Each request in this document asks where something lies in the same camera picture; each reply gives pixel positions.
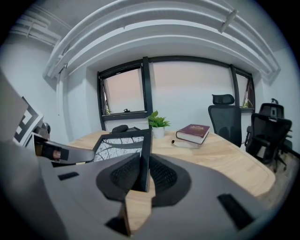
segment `black window frame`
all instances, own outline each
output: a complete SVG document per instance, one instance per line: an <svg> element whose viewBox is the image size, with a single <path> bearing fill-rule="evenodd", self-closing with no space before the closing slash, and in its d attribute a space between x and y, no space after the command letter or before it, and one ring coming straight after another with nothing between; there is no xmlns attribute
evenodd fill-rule
<svg viewBox="0 0 300 240"><path fill-rule="evenodd" d="M165 62L165 61L190 61L190 62L201 62L217 65L220 67L228 68L232 74L232 83L234 89L234 100L235 105L241 109L242 113L255 113L255 88L254 82L252 78L252 74L240 69L233 64L228 64L224 62L220 62L214 59L202 58L202 57L193 57L193 56L159 56L159 57L143 57L143 59L135 60L131 62L127 62L124 64L117 65L115 67L111 67L102 72L97 72L97 94L98 94L98 107L99 107L99 116L102 130L106 130L105 121L108 120L127 120L127 119L143 119L147 118L153 112L152 106L152 93L151 93L151 80L150 80L150 70L149 63L150 62ZM104 91L105 87L103 84L103 80L112 77L114 75L125 73L127 71L141 69L142 73L142 89L143 89L143 99L144 99L144 109L145 111L139 112L123 112L123 113L113 113L110 115L103 114L104 111ZM239 86L237 80L237 74L247 78L249 82L253 86L253 108L243 108L240 107L240 95L239 95Z"/></svg>
<svg viewBox="0 0 300 240"><path fill-rule="evenodd" d="M144 111L137 112L121 112L113 113L110 115L105 114L105 86L104 79L125 73L131 70L141 69L142 73L142 92L144 101ZM141 60L135 60L124 64L111 67L102 72L97 72L97 95L98 95L98 108L101 128L106 131L105 122L109 120L127 120L127 119L144 119L153 113L152 107L152 93L148 57L143 57Z"/></svg>
<svg viewBox="0 0 300 240"><path fill-rule="evenodd" d="M235 84L237 85L237 90L234 91L235 97L237 95L237 100L235 100L235 105L239 106L240 110L243 113L255 113L255 88L254 88L254 82L253 82L252 74L248 73L248 72L246 72L246 71L244 71L244 70L242 70L238 67L235 67L234 65L232 65L232 67L231 67L231 70L232 70L233 84L234 84L234 82L236 82ZM244 108L244 107L240 106L240 93L239 93L238 79L237 79L237 76L236 76L237 74L248 79L246 90L248 89L249 84L251 84L252 87L253 87L253 108L249 108L249 107Z"/></svg>

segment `dark floor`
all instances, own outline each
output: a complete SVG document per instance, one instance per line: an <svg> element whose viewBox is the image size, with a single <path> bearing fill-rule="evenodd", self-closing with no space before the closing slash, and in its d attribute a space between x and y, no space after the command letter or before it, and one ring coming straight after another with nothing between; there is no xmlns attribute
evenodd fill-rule
<svg viewBox="0 0 300 240"><path fill-rule="evenodd" d="M278 163L278 171L275 173L276 180L274 186L269 192L258 197L268 209L276 206L286 194L288 194L300 165L300 160L291 154L283 154L281 158L287 164L287 169L284 171L284 165ZM268 165L267 167L272 171L274 169L273 164Z"/></svg>

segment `window sill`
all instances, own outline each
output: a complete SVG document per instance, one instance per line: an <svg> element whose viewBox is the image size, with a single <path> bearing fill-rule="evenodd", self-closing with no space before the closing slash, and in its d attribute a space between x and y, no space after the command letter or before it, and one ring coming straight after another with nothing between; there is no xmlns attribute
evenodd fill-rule
<svg viewBox="0 0 300 240"><path fill-rule="evenodd" d="M141 112L121 112L102 116L104 121L108 120L126 120L126 119L141 119L147 118L149 114L146 111Z"/></svg>
<svg viewBox="0 0 300 240"><path fill-rule="evenodd" d="M255 112L254 108L242 108L242 107L240 107L240 110L241 110L242 113L254 113Z"/></svg>

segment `curved desk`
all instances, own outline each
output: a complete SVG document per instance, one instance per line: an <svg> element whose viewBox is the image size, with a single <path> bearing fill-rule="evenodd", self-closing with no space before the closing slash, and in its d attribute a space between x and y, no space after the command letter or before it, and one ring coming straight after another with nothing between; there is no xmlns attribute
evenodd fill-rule
<svg viewBox="0 0 300 240"><path fill-rule="evenodd" d="M99 137L108 134L98 131L71 142L73 147L92 149ZM224 138L209 133L198 149L179 148L171 145L175 132L166 131L163 139L153 138L152 153L179 158L217 170L246 189L253 196L270 190L275 175L265 165ZM154 182L150 180L147 193L130 191L126 197L127 215L131 231L137 230L151 213L151 199L155 195Z"/></svg>

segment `black chair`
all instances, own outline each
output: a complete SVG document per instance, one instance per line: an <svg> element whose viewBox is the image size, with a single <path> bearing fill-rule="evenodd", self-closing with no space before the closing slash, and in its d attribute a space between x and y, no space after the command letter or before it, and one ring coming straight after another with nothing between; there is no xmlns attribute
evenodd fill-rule
<svg viewBox="0 0 300 240"><path fill-rule="evenodd" d="M272 98L272 103L263 103L261 105L261 108L259 110L259 114L269 116L272 118L285 118L284 115L284 107L282 105L278 104L278 101L274 98ZM245 146L247 147L247 144L249 141L251 141L252 134L251 134L251 126L247 127L247 136L245 139ZM299 154L293 151L293 143L290 140L285 139L283 143L279 146L279 149L283 152L290 152L294 156L299 157Z"/></svg>
<svg viewBox="0 0 300 240"><path fill-rule="evenodd" d="M278 161L285 165L285 162L278 155L279 146L284 142L292 122L288 119L272 118L258 113L251 115L251 142L246 146L246 152L251 154L263 164L270 164L276 161L274 172L277 171ZM263 157L257 154L261 147L265 147Z"/></svg>
<svg viewBox="0 0 300 240"><path fill-rule="evenodd" d="M242 143L240 108L229 105L234 103L234 98L230 94L212 96L214 105L208 107L208 112L215 134L240 147Z"/></svg>

